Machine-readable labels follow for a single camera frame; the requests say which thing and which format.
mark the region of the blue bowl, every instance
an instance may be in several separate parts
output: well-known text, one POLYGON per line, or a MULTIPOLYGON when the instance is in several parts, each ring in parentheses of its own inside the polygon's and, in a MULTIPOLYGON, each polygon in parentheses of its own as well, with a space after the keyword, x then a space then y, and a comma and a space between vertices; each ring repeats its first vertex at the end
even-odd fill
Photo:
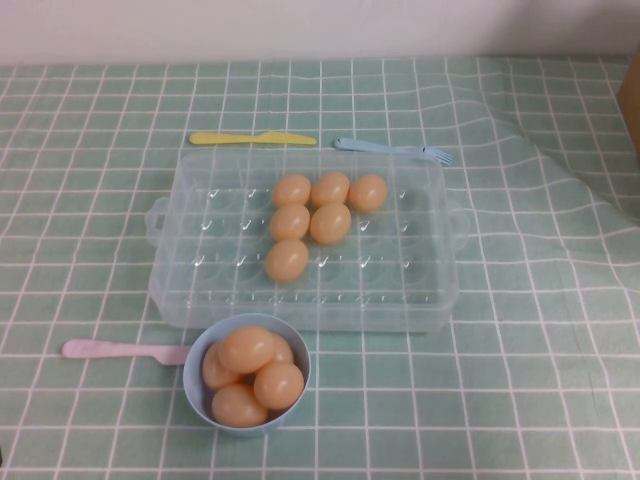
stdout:
POLYGON ((309 357, 309 350, 307 349, 307 346, 305 345, 304 340, 302 340, 300 334, 291 325, 270 315, 245 313, 217 322, 198 337, 187 355, 182 381, 184 391, 191 407, 198 415, 200 415, 200 417, 202 417, 204 421, 231 435, 255 437, 266 435, 267 433, 274 431, 291 416, 291 413, 294 411, 298 403, 300 403, 302 395, 307 391, 307 386, 309 385, 310 366, 311 359, 309 357), (294 403, 287 411, 264 425, 251 428, 227 427, 226 425, 221 425, 214 421, 211 416, 211 401, 213 399, 214 392, 209 389, 202 380, 202 360, 204 359, 204 355, 207 353, 209 347, 215 342, 222 340, 224 337, 240 327, 252 325, 264 327, 270 332, 277 333, 289 343, 289 346, 293 351, 294 363, 300 369, 302 376, 304 377, 304 390, 296 403, 294 403))

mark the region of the yellow knife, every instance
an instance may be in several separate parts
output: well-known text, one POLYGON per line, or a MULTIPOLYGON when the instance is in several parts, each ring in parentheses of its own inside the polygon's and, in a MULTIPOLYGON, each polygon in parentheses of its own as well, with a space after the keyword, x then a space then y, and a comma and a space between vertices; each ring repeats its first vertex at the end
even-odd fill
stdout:
POLYGON ((236 135, 232 133, 196 132, 189 135, 194 145, 221 145, 225 143, 291 143, 295 145, 315 145, 315 138, 295 133, 266 132, 262 135, 236 135))

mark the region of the blue fork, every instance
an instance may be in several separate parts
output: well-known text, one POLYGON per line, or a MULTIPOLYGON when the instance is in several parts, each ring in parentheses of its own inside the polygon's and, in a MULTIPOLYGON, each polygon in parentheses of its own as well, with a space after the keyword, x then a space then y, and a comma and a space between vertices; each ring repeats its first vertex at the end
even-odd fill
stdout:
POLYGON ((401 148, 388 147, 377 143, 354 140, 353 138, 338 138, 333 142, 333 147, 338 150, 349 150, 354 152, 376 152, 376 153, 399 153, 403 155, 431 155, 443 165, 451 165, 453 156, 435 147, 401 148))

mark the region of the pink plastic knife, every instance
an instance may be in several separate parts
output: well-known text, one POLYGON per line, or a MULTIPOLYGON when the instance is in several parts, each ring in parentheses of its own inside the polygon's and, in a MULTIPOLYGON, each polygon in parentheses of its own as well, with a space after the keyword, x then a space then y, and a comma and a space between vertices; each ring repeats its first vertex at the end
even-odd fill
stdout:
POLYGON ((66 358, 153 357, 163 365, 184 365, 190 346, 136 345, 100 340, 69 340, 62 346, 66 358))

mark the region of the plastic egg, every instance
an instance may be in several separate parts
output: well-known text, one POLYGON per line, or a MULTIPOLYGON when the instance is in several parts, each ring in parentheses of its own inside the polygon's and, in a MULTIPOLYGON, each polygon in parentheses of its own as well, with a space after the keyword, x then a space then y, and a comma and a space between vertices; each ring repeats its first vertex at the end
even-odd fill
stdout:
POLYGON ((307 233, 311 215, 304 205, 284 205, 271 217, 269 231, 276 242, 299 240, 307 233))
POLYGON ((211 345, 202 361, 202 379, 207 387, 213 390, 218 390, 225 385, 237 383, 242 380, 241 374, 232 372, 222 366, 218 359, 219 349, 219 342, 211 345))
POLYGON ((330 203, 320 207, 311 218, 309 231, 313 239, 322 245, 340 242, 351 226, 351 212, 342 203, 330 203))
POLYGON ((235 428, 257 427, 266 423, 269 410, 256 400, 249 385, 233 384, 222 387, 211 402, 216 422, 235 428))
POLYGON ((265 260, 269 278, 287 283, 298 278, 309 263, 309 250, 300 240, 282 240, 276 243, 265 260))
POLYGON ((273 335, 273 361, 282 363, 293 363, 293 352, 287 341, 277 333, 273 335))
POLYGON ((218 359, 223 367, 237 373, 251 373, 273 358, 273 336, 262 327, 242 327, 220 342, 218 359))
POLYGON ((283 177, 273 188, 272 200, 276 207, 304 205, 311 194, 311 182, 304 175, 294 173, 283 177))
POLYGON ((364 175, 349 189, 349 203, 359 212, 380 208, 387 198, 387 184, 380 175, 364 175))
POLYGON ((349 178, 344 173, 328 173, 311 189, 311 203, 316 208, 328 203, 344 203, 348 194, 349 178))
POLYGON ((304 389, 304 377, 292 363, 270 363, 256 375, 253 392, 260 405, 272 410, 289 408, 304 389))

